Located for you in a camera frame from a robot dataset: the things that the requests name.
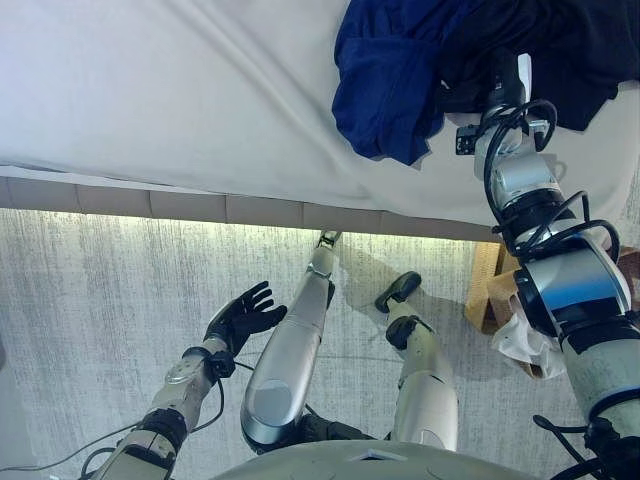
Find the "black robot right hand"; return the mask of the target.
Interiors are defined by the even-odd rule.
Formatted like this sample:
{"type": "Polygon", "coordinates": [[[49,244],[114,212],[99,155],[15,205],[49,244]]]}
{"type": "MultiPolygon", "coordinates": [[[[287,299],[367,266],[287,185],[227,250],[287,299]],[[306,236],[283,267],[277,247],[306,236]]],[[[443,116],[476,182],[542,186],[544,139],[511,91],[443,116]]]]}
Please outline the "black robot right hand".
{"type": "Polygon", "coordinates": [[[525,102],[518,57],[500,47],[484,56],[459,81],[447,82],[436,95],[436,104],[445,113],[480,113],[525,102]]]}

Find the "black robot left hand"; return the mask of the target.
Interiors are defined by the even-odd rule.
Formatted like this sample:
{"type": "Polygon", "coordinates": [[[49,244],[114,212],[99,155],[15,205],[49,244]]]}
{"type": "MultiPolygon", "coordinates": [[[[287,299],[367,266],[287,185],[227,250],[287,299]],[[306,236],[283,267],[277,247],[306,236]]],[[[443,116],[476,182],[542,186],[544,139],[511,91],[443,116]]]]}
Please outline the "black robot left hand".
{"type": "Polygon", "coordinates": [[[278,325],[286,316],[286,305],[275,305],[269,282],[260,282],[225,305],[210,321],[204,340],[217,338],[237,356],[256,333],[278,325]]]}

